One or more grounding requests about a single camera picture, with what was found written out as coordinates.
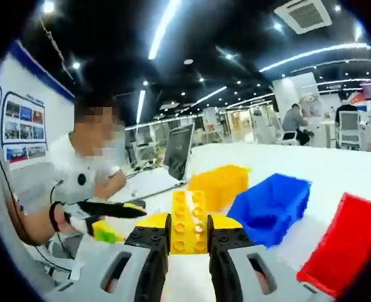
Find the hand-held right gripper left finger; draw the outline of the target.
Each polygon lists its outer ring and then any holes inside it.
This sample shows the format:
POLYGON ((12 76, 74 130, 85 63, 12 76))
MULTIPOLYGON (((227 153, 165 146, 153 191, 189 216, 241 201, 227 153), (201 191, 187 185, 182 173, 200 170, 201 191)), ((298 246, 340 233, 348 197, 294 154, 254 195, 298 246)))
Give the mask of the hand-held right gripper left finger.
POLYGON ((95 242, 78 252, 86 264, 79 301, 160 301, 170 252, 171 214, 149 216, 125 243, 95 242))

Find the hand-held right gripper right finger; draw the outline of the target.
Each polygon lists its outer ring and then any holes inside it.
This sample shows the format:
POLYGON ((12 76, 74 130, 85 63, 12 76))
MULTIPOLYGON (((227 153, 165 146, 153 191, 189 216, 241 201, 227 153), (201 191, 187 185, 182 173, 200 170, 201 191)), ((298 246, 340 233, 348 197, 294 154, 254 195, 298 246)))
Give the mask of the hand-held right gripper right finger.
POLYGON ((263 245, 255 245, 237 221, 207 218, 209 272, 217 301, 301 301, 294 270, 263 245))

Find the person's left hand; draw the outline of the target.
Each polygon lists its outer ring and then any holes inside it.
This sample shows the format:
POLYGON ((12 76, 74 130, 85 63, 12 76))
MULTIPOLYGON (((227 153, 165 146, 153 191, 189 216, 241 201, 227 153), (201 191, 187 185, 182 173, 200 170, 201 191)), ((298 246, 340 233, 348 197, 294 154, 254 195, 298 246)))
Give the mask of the person's left hand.
POLYGON ((61 204, 56 205, 54 209, 54 218, 60 232, 73 233, 75 231, 71 224, 65 219, 65 211, 61 204))

